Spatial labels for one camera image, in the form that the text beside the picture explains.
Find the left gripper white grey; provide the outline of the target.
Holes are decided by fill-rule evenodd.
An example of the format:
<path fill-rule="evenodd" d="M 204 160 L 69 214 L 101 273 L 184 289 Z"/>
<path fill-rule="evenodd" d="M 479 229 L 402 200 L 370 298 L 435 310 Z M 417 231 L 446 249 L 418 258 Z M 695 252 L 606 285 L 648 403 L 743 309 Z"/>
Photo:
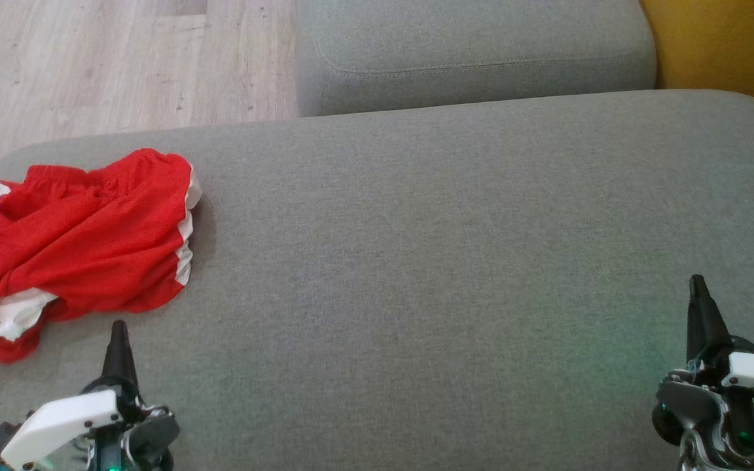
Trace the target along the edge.
<path fill-rule="evenodd" d="M 80 394 L 51 400 L 23 423 L 0 424 L 0 470 L 52 470 L 52 453 L 72 445 L 87 470 L 173 470 L 180 435 L 167 406 L 141 398 L 128 326 L 111 329 L 101 377 Z"/>

